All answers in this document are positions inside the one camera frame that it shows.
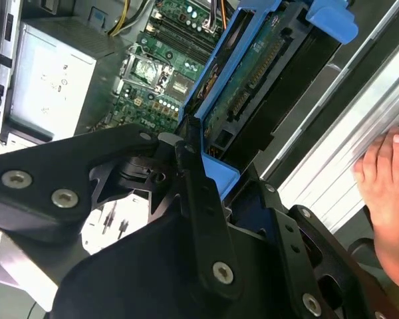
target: black mounting arm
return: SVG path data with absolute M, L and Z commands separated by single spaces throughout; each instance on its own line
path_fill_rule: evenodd
M 199 121 L 176 134 L 131 124 L 0 156 L 0 230 L 39 247 L 69 247 L 92 209 L 148 192 L 148 225 L 78 263 L 51 318 L 399 318 L 312 212 L 285 209 L 253 169 L 227 219 Z

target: ram slot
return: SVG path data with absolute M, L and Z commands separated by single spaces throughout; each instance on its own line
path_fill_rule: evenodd
M 208 61 L 209 56 L 207 56 L 206 53 L 201 53 L 200 51 L 195 50 L 195 48 L 192 48 L 189 45 L 185 45 L 161 31 L 158 31 L 156 33 L 156 39 L 163 42 L 165 45 L 168 45 L 169 47 L 175 48 L 177 51 L 185 54 L 192 60 L 198 61 L 203 65 L 205 65 Z
M 169 21 L 165 16 L 162 17 L 162 19 L 152 19 L 155 24 L 161 25 L 164 28 L 168 29 L 171 33 L 175 35 L 179 35 L 180 37 L 184 38 L 185 40 L 193 43 L 197 47 L 203 49 L 205 52 L 207 52 L 209 55 L 212 54 L 214 50 L 214 44 L 213 43 L 207 43 L 206 41 L 203 41 L 199 38 L 195 38 L 193 36 L 194 33 L 189 33 L 181 28 L 179 28 L 177 25 L 175 25 L 173 22 Z

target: bolt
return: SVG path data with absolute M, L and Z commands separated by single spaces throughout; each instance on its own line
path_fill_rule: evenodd
M 266 184 L 266 188 L 267 188 L 267 190 L 270 191 L 271 193 L 274 193 L 274 192 L 275 192 L 275 188 L 273 188 L 272 185 Z
M 144 132 L 140 133 L 139 135 L 140 135 L 141 138 L 144 138 L 147 141 L 150 141 L 152 139 L 151 135 L 149 135 L 147 133 L 144 133 Z
M 9 188 L 22 189 L 30 186 L 33 178 L 24 171 L 7 171 L 1 176 L 1 182 Z
M 78 195 L 69 189 L 58 189 L 52 194 L 52 202 L 60 208 L 73 208 L 78 203 Z
M 195 154 L 195 149 L 190 144 L 185 145 L 185 149 L 193 154 Z
M 301 210 L 301 213 L 303 214 L 303 216 L 305 216 L 306 218 L 311 218 L 312 217 L 312 214 L 311 214 L 311 212 L 310 211 L 308 211 L 307 209 L 305 209 L 305 208 L 303 208 L 302 210 Z
M 379 311 L 375 312 L 375 318 L 376 319 L 386 319 L 386 317 Z
M 319 317 L 322 314 L 321 305 L 311 294 L 303 295 L 303 304 L 305 305 L 306 309 L 313 314 L 313 316 Z
M 233 272 L 231 267 L 221 261 L 214 263 L 213 274 L 222 284 L 231 284 L 233 282 Z

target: motherboard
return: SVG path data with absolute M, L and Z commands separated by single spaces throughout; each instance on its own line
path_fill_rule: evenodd
M 127 50 L 114 110 L 95 128 L 129 123 L 173 132 L 179 113 L 222 34 L 221 19 L 194 1 L 154 3 L 146 28 Z

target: green circuit board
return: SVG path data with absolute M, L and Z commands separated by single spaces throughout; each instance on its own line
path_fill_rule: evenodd
M 213 128 L 229 116 L 237 118 L 252 97 L 254 89 L 277 57 L 285 40 L 276 33 L 284 12 L 274 13 L 263 25 L 255 41 L 239 63 L 213 108 L 205 118 L 204 136 L 213 134 Z
M 148 55 L 153 56 L 164 63 L 170 64 L 175 71 L 193 81 L 196 81 L 204 70 L 204 65 L 194 61 L 183 53 L 165 45 L 163 42 L 146 33 L 140 33 L 138 35 L 138 44 L 142 45 L 142 48 L 137 48 L 137 54 L 142 54 L 143 49 L 143 51 L 147 52 Z
M 156 98 L 146 89 L 125 84 L 109 126 L 137 123 L 156 134 L 173 132 L 178 125 L 180 107 L 180 102 L 173 98 Z
M 202 29 L 209 11 L 187 0 L 156 1 L 128 59 L 112 113 L 93 130 L 141 124 L 159 134 L 174 132 L 179 113 L 221 35 Z
M 172 21 L 177 21 L 180 25 L 185 25 L 195 36 L 213 42 L 215 45 L 222 33 L 222 22 L 220 18 L 215 21 L 214 30 L 209 32 L 205 25 L 209 19 L 209 10 L 201 5 L 187 0 L 162 0 L 157 1 L 155 8 L 161 15 Z

